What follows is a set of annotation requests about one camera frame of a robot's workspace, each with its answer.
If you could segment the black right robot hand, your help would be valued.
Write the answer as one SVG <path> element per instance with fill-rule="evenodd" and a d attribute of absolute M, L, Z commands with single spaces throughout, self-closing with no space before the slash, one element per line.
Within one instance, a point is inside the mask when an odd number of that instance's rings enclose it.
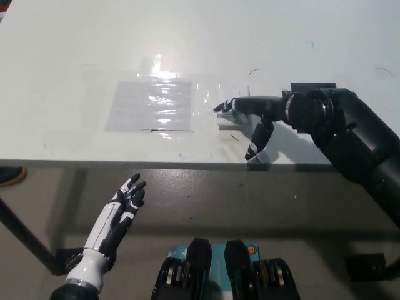
<path fill-rule="evenodd" d="M 291 96 L 243 96 L 234 97 L 218 104 L 213 111 L 215 113 L 227 113 L 229 111 L 245 115 L 255 115 L 259 121 L 252 132 L 249 147 L 245 154 L 245 160 L 253 159 L 267 146 L 273 131 L 273 122 L 288 121 L 287 108 Z"/>

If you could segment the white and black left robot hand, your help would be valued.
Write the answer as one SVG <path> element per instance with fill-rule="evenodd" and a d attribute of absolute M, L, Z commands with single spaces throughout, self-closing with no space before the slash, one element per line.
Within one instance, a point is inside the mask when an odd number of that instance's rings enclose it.
<path fill-rule="evenodd" d="M 69 271 L 66 282 L 101 292 L 104 275 L 113 268 L 118 247 L 144 205 L 140 174 L 130 177 L 99 214 L 83 247 L 82 259 Z"/>

